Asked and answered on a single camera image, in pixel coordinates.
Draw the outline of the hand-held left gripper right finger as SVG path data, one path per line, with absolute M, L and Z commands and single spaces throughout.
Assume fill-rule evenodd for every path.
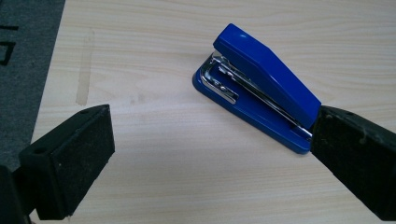
M 396 133 L 322 106 L 311 152 L 375 215 L 396 221 Z

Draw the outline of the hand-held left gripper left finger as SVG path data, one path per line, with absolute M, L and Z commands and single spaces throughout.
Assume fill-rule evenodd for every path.
M 115 152 L 109 105 L 77 112 L 20 153 L 42 220 L 73 215 Z

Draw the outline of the blue stapler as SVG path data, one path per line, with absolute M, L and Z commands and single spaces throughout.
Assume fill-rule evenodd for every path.
M 200 93 L 292 151 L 310 151 L 319 99 L 263 43 L 230 23 L 193 75 Z

